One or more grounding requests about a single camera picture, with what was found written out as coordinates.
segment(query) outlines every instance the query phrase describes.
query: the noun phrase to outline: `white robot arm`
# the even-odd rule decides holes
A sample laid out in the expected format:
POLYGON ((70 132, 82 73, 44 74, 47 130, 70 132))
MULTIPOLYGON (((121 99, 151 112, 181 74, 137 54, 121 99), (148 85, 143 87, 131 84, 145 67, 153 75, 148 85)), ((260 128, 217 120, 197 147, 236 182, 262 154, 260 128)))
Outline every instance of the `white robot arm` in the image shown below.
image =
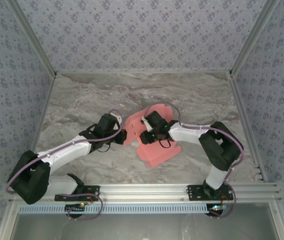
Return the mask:
POLYGON ((191 125, 180 123, 176 120, 167 122, 158 112, 153 111, 142 118, 146 124, 147 131, 140 135, 144 144, 151 144, 155 141, 183 141, 201 145, 210 162, 211 170, 203 183, 205 194, 213 196, 223 185, 231 165, 240 155, 240 149, 225 133, 231 136, 243 149, 242 144, 221 122, 212 125, 191 125))
MULTIPOLYGON (((212 167, 198 194, 208 196, 208 199, 214 199, 214 196, 220 194, 230 166, 240 155, 238 146, 230 138, 210 130, 210 128, 222 130, 233 138, 226 126, 220 122, 204 126, 180 124, 176 120, 167 122, 156 111, 144 117, 142 121, 147 126, 147 130, 140 135, 143 144, 166 140, 201 145, 212 167), (219 144, 216 140, 222 140, 222 143, 219 144)), ((37 202, 46 193, 83 194, 84 184, 73 174, 54 178, 50 178, 50 175, 61 166, 92 153, 104 144, 109 145, 113 142, 123 144, 125 139, 126 131, 120 128, 118 118, 106 113, 98 124, 80 132, 67 143, 48 151, 34 153, 29 150, 23 153, 8 179, 9 185, 28 204, 37 202)))
POLYGON ((37 202, 46 193, 82 194, 78 188, 84 184, 73 174, 52 178, 50 175, 70 161, 100 149, 104 144, 123 144, 125 139, 126 131, 122 130, 118 117, 106 113, 97 124, 80 132, 67 143, 48 151, 34 153, 29 150, 23 153, 8 179, 9 186, 28 204, 37 202))

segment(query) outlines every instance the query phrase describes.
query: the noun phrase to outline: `purple cable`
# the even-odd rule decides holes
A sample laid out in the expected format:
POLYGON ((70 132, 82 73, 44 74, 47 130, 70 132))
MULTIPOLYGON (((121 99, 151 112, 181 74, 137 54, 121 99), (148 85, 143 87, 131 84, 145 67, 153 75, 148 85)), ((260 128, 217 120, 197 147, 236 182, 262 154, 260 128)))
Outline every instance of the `purple cable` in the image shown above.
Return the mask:
MULTIPOLYGON (((194 129, 194 130, 203 129, 203 130, 216 131, 216 132, 218 132, 218 133, 221 133, 221 134, 225 135, 226 137, 228 137, 229 139, 231 139, 231 140, 236 144, 236 146, 238 147, 238 149, 239 149, 240 152, 241 152, 241 158, 240 158, 240 160, 239 160, 238 162, 236 162, 236 163, 234 163, 234 164, 232 164, 232 165, 230 166, 230 170, 229 170, 228 173, 226 174, 224 181, 225 181, 225 180, 228 178, 228 176, 231 174, 233 167, 239 165, 239 164, 244 160, 244 150, 243 150, 241 144, 240 144, 234 137, 232 137, 232 136, 231 136, 230 134, 228 134, 227 132, 224 132, 224 131, 222 131, 222 130, 220 130, 220 129, 217 129, 217 128, 214 128, 214 127, 210 127, 210 126, 187 126, 187 125, 182 124, 182 122, 181 122, 181 112, 179 111, 179 109, 178 109, 175 105, 171 104, 170 102, 167 102, 167 101, 159 101, 159 102, 154 103, 153 105, 149 106, 149 107, 146 109, 146 112, 145 112, 145 114, 144 114, 144 117, 146 117, 146 115, 147 115, 148 111, 151 109, 151 107, 154 106, 154 105, 156 105, 156 104, 167 104, 167 105, 170 105, 171 107, 173 107, 173 108, 177 111, 177 113, 178 113, 178 123, 179 123, 182 127, 186 128, 186 129, 194 129)), ((230 210, 227 214, 225 214, 224 216, 219 216, 217 213, 215 213, 215 212, 213 212, 213 211, 209 211, 209 212, 211 212, 211 213, 217 215, 217 217, 220 218, 220 219, 223 219, 223 218, 229 216, 229 215, 233 212, 233 210, 234 210, 234 208, 235 208, 235 204, 236 204, 236 196, 235 196, 235 191, 234 191, 233 187, 232 187, 230 184, 228 184, 228 183, 225 183, 225 182, 224 182, 224 184, 225 184, 225 185, 228 185, 228 186, 231 188, 231 190, 232 190, 232 192, 233 192, 233 196, 234 196, 234 203, 233 203, 233 205, 232 205, 231 210, 230 210)))
MULTIPOLYGON (((109 113, 111 112, 116 112, 117 114, 119 114, 122 118, 122 122, 120 124, 120 127, 118 128, 117 132, 114 133, 113 135, 110 135, 108 137, 104 137, 104 138, 99 138, 99 139, 83 139, 83 140, 77 140, 75 141, 74 143, 70 142, 69 144, 65 145, 65 146, 61 146, 51 152, 49 152, 48 154, 49 155, 53 155, 57 152, 59 152, 60 150, 63 150, 65 148, 68 148, 69 146, 73 145, 73 144, 79 144, 79 143, 85 143, 85 142, 100 142, 100 141, 105 141, 105 140, 108 140, 108 139, 111 139, 113 137, 115 137, 117 134, 119 134, 121 132, 121 130, 123 129, 124 127, 124 116, 119 112, 117 111, 116 109, 112 109, 109 111, 109 113)), ((12 182, 27 168, 29 168, 31 165, 33 165, 34 163, 38 162, 39 160, 43 159, 43 158, 46 158, 48 156, 48 154, 45 154, 45 155, 42 155, 42 156, 39 156, 38 158, 30 161, 28 164, 26 164, 25 166, 23 166, 12 178, 11 180, 9 180, 9 182, 7 183, 6 185, 6 188, 5 188, 5 191, 9 194, 14 194, 15 192, 14 191, 10 191, 9 190, 9 187, 10 185, 12 184, 12 182)))
POLYGON ((98 213, 96 213, 96 214, 95 214, 94 216, 92 216, 92 217, 73 218, 73 217, 70 216, 70 213, 71 213, 71 211, 72 211, 72 209, 73 209, 74 207, 71 207, 71 208, 68 210, 68 212, 67 212, 67 216, 69 217, 70 220, 75 220, 75 221, 88 221, 88 220, 93 220, 93 219, 99 217, 99 216, 101 215, 101 213, 102 213, 103 205, 104 205, 104 204, 103 204, 102 199, 101 199, 98 195, 96 195, 96 194, 93 194, 93 193, 82 193, 82 194, 60 194, 60 195, 63 196, 63 197, 92 196, 92 197, 96 197, 96 198, 101 202, 101 208, 100 208, 100 210, 98 211, 98 213))

